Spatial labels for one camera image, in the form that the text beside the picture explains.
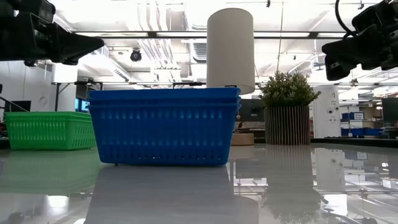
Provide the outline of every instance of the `green plant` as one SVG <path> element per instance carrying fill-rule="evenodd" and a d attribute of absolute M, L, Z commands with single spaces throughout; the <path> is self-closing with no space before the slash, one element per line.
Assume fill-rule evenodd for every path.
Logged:
<path fill-rule="evenodd" d="M 308 106 L 321 94 L 307 83 L 305 75 L 295 73 L 275 72 L 275 77 L 270 77 L 265 86 L 260 86 L 266 107 L 269 106 Z"/>

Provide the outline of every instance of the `camera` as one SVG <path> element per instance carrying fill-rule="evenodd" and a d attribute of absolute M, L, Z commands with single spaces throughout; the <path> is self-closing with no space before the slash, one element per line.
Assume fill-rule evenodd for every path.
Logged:
<path fill-rule="evenodd" d="M 0 61 L 36 60 L 77 65 L 104 41 L 86 37 L 53 22 L 56 8 L 47 0 L 0 0 Z"/>
<path fill-rule="evenodd" d="M 347 31 L 343 40 L 325 44 L 326 77 L 335 81 L 347 77 L 361 64 L 363 70 L 381 67 L 383 71 L 398 67 L 398 4 L 385 0 L 370 6 L 352 20 L 355 30 L 342 22 L 336 1 L 339 24 Z"/>
<path fill-rule="evenodd" d="M 141 53 L 140 53 L 140 50 L 139 50 L 139 49 L 134 49 L 134 50 L 132 50 L 130 59 L 131 59 L 133 62 L 139 62 L 139 61 L 141 61 L 142 55 L 141 55 Z"/>

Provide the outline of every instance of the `potted plant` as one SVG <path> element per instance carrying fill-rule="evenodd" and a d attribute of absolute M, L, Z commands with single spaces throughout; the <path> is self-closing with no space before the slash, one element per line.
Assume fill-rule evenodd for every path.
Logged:
<path fill-rule="evenodd" d="M 308 105 L 321 94 L 314 92 L 301 73 L 275 72 L 260 86 L 265 105 L 266 142 L 268 144 L 310 144 Z"/>

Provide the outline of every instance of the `reflective table surface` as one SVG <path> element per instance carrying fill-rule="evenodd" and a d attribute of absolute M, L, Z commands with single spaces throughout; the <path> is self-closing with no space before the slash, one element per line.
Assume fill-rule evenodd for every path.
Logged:
<path fill-rule="evenodd" d="M 221 167 L 0 151 L 0 224 L 398 223 L 398 149 L 232 147 Z"/>

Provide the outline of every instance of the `white cylindrical container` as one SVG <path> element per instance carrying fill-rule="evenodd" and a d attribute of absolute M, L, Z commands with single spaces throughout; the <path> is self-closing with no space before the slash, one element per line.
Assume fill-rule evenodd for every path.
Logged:
<path fill-rule="evenodd" d="M 207 22 L 207 87 L 237 86 L 241 95 L 255 90 L 253 17 L 222 9 Z"/>

